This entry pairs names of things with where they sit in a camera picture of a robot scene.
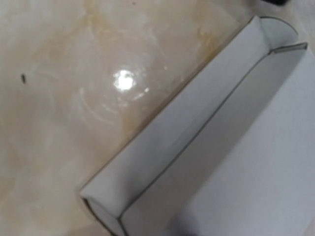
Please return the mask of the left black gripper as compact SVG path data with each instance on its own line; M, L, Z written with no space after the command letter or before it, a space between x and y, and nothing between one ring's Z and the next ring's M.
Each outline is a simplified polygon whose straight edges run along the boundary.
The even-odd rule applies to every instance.
M273 5L286 5L288 0L263 0L264 2L268 2Z

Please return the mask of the white paper box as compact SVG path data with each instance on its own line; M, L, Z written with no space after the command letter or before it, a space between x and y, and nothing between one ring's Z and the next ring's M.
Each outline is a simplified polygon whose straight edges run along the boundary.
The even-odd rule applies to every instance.
M253 17L80 197L114 236L301 236L315 220L315 58Z

